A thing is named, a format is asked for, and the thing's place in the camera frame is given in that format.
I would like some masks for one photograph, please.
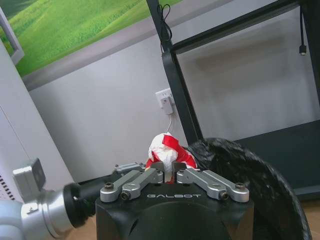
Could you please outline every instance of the white cable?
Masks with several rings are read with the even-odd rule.
[[[169,126],[168,126],[168,128],[166,129],[165,133],[167,133],[167,132],[170,130],[171,125],[172,125],[172,114],[170,114],[170,123],[169,123]]]

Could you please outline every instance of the red and white toy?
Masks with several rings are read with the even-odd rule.
[[[145,169],[150,168],[153,163],[163,162],[166,176],[172,173],[173,161],[185,163],[187,168],[197,168],[195,157],[180,146],[179,141],[169,132],[154,137],[149,147],[148,157]]]

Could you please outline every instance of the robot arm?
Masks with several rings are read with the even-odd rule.
[[[25,202],[0,201],[0,239],[63,239],[71,229],[85,224],[96,212],[95,201],[107,182],[114,182],[138,164],[117,168],[111,175],[79,185],[71,183],[59,191],[45,190],[46,177],[39,159],[13,171],[13,178]]]
[[[96,211],[98,240],[252,239],[253,203],[243,184],[181,162],[172,163],[173,184],[163,184],[164,174],[160,162],[147,170],[131,163],[83,185],[48,191],[37,159],[13,171],[25,204],[0,201],[0,239],[63,239]]]

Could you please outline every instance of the black cable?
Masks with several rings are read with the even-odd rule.
[[[164,10],[165,8],[168,8],[168,12],[166,15],[164,15]],[[169,27],[169,25],[166,23],[166,19],[171,11],[171,6],[169,4],[161,5],[159,4],[157,7],[157,12],[160,17],[160,24],[161,24],[161,29],[160,29],[160,48],[161,52],[163,53],[163,42],[169,42],[172,39],[172,31]]]
[[[302,6],[300,6],[300,33],[301,33],[301,46],[299,47],[299,53],[304,56],[307,54],[307,46],[305,45]]]

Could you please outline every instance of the black shelf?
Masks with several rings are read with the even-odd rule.
[[[188,144],[203,138],[197,115],[188,91],[177,54],[221,39],[250,26],[262,23],[295,7],[301,6],[305,31],[320,102],[320,1],[277,0],[231,21],[172,44],[164,22],[159,16],[159,0],[146,0],[161,40],[162,62],[172,91],[181,125]],[[301,199],[320,196],[320,122],[314,121],[278,131],[238,140],[274,165],[293,186]]]
[[[301,198],[320,197],[320,120],[236,142],[274,166]]]
[[[171,51],[175,54],[185,53],[288,12],[299,6],[300,2],[301,0],[275,1],[264,7],[258,8],[257,10],[213,27],[207,31],[177,42],[172,46]]]

